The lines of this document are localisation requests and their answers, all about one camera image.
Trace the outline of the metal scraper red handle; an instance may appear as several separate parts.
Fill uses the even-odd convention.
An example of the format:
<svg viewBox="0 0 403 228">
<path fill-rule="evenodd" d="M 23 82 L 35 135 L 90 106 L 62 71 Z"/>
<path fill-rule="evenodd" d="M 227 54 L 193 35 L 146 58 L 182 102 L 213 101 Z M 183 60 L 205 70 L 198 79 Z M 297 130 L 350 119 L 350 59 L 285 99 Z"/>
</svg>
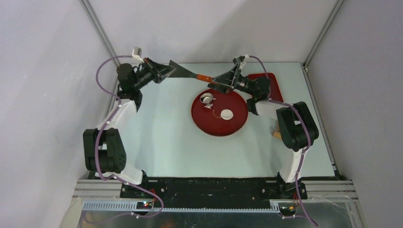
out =
<svg viewBox="0 0 403 228">
<path fill-rule="evenodd" d="M 193 78 L 207 83 L 213 83 L 213 77 L 196 74 L 172 60 L 170 60 L 169 66 L 174 67 L 175 70 L 168 76 L 168 78 Z"/>
</svg>

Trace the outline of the round red plate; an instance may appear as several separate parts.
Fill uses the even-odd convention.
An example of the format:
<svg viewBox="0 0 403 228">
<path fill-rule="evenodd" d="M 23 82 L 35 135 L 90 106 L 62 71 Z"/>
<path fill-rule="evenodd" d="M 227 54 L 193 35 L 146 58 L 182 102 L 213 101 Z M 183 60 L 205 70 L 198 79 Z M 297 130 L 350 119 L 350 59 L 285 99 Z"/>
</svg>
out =
<svg viewBox="0 0 403 228">
<path fill-rule="evenodd" d="M 216 98 L 212 109 L 205 108 L 205 103 L 212 98 Z M 232 110 L 234 117 L 228 121 L 221 119 L 223 109 Z M 229 136 L 239 131 L 245 125 L 248 115 L 245 99 L 235 91 L 222 94 L 213 89 L 204 90 L 195 97 L 191 106 L 194 124 L 204 133 L 217 137 Z"/>
</svg>

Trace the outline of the white dough ball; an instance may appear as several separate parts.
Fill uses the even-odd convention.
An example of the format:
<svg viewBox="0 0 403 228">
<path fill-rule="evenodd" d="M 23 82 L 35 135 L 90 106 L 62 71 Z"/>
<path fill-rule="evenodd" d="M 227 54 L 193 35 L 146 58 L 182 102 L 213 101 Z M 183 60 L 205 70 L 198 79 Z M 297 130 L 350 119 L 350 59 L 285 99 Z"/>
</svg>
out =
<svg viewBox="0 0 403 228">
<path fill-rule="evenodd" d="M 228 121 L 234 117 L 234 114 L 230 109 L 223 109 L 220 113 L 220 117 L 221 119 Z"/>
</svg>

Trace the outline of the rectangular red tray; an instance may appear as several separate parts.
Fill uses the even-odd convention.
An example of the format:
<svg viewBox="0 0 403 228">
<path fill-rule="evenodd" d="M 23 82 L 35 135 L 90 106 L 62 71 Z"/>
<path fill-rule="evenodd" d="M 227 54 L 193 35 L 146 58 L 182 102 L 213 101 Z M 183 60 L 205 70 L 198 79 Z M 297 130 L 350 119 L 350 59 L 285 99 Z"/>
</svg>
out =
<svg viewBox="0 0 403 228">
<path fill-rule="evenodd" d="M 265 73 L 256 73 L 256 74 L 249 74 L 247 76 L 248 79 L 250 80 L 255 80 L 260 77 L 266 77 Z M 281 94 L 278 82 L 276 80 L 276 77 L 273 73 L 268 73 L 268 77 L 270 80 L 270 98 L 272 100 L 284 102 L 283 96 Z"/>
</svg>

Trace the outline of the wooden double-ended roller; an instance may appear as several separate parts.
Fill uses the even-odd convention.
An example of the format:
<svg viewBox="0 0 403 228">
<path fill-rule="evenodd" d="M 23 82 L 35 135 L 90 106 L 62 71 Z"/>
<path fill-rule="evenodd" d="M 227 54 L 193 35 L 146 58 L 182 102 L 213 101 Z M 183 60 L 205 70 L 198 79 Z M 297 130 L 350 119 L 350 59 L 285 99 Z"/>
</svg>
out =
<svg viewBox="0 0 403 228">
<path fill-rule="evenodd" d="M 273 131 L 272 131 L 272 134 L 271 134 L 273 137 L 275 137 L 275 138 L 277 138 L 277 139 L 282 139 L 282 137 L 281 137 L 281 133 L 280 133 L 280 130 L 279 129 L 274 129 Z"/>
</svg>

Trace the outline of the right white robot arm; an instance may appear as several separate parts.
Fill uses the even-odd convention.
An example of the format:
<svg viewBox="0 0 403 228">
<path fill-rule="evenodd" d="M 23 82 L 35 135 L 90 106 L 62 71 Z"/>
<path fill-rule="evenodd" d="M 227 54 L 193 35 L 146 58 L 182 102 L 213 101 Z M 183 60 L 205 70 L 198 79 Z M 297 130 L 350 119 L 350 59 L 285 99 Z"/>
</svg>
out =
<svg viewBox="0 0 403 228">
<path fill-rule="evenodd" d="M 271 80 L 268 72 L 264 76 L 250 79 L 242 76 L 241 70 L 246 65 L 249 55 L 235 57 L 234 66 L 227 72 L 207 79 L 208 87 L 221 93 L 233 90 L 251 95 L 247 100 L 250 113 L 268 116 L 278 122 L 283 144 L 293 151 L 286 164 L 279 171 L 282 182 L 276 186 L 277 194 L 284 199 L 290 198 L 296 191 L 294 183 L 300 179 L 305 154 L 318 138 L 318 127 L 305 102 L 288 104 L 271 98 Z"/>
</svg>

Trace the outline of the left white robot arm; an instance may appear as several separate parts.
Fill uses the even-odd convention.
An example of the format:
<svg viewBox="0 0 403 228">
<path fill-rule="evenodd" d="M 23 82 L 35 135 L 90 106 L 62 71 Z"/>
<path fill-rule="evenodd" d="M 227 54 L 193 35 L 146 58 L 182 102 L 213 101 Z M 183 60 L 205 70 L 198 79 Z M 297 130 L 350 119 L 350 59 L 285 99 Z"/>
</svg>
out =
<svg viewBox="0 0 403 228">
<path fill-rule="evenodd" d="M 117 91 L 100 88 L 114 98 L 113 108 L 93 129 L 83 133 L 85 165 L 104 181 L 116 179 L 132 185 L 139 198 L 148 196 L 150 184 L 143 179 L 143 171 L 129 163 L 122 138 L 124 127 L 137 114 L 142 104 L 141 89 L 150 82 L 161 83 L 176 71 L 174 66 L 159 64 L 144 58 L 139 64 L 120 64 L 117 69 Z"/>
</svg>

